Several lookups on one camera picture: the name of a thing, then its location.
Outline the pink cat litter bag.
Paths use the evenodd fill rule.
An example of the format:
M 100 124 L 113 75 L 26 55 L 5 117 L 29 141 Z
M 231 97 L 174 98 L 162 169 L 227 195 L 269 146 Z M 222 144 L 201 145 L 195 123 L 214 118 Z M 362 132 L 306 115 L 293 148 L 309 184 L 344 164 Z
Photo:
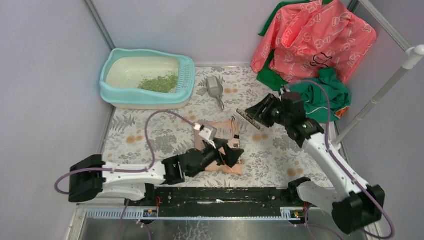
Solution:
M 228 140 L 228 146 L 232 149 L 240 149 L 240 131 L 238 120 L 233 116 L 231 120 L 224 122 L 209 122 L 209 124 L 216 128 L 215 136 L 219 139 Z M 222 171 L 228 174 L 241 175 L 243 173 L 243 163 L 241 157 L 237 160 L 233 167 L 227 165 L 218 165 L 216 161 L 212 162 L 205 168 L 206 172 Z

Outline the silver metal scoop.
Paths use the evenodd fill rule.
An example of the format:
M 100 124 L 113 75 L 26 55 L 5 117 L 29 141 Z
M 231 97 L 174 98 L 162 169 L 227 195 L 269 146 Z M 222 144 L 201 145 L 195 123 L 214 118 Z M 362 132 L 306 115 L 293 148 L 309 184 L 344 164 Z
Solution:
M 222 111 L 225 110 L 224 103 L 222 101 L 222 95 L 224 92 L 224 88 L 221 84 L 221 82 L 218 80 L 216 76 L 209 76 L 206 78 L 206 89 L 208 94 L 215 98 L 217 101 L 217 104 L 219 105 L 220 109 Z

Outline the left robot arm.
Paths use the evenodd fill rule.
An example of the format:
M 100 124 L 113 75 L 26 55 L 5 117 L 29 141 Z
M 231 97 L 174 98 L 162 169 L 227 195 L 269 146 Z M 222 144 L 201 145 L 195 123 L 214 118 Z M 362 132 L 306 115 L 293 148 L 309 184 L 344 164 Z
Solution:
M 148 206 L 155 200 L 152 188 L 181 184 L 212 163 L 233 167 L 243 153 L 241 148 L 230 147 L 227 140 L 216 138 L 214 145 L 205 143 L 202 150 L 191 148 L 153 166 L 105 162 L 102 155 L 95 154 L 70 167 L 68 201 L 84 203 L 96 198 L 115 198 Z

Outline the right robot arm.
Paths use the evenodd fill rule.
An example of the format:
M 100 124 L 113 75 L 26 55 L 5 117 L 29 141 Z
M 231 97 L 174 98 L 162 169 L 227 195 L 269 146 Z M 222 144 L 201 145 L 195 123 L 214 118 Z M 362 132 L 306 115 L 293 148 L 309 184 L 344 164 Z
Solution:
M 334 191 L 330 191 L 305 177 L 292 181 L 286 193 L 291 205 L 307 202 L 320 208 L 347 235 L 381 220 L 384 190 L 379 185 L 370 186 L 328 143 L 321 125 L 306 116 L 299 93 L 287 92 L 280 98 L 268 94 L 244 112 L 252 124 L 284 126 L 287 135 L 317 162 L 333 184 Z

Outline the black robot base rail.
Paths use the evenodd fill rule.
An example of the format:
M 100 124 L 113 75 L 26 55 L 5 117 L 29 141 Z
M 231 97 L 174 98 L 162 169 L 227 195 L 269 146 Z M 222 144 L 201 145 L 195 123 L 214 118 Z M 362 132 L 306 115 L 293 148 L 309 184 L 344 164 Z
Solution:
M 279 217 L 280 209 L 302 212 L 306 203 L 287 188 L 154 187 L 147 197 L 127 201 L 131 207 L 152 207 L 159 217 Z

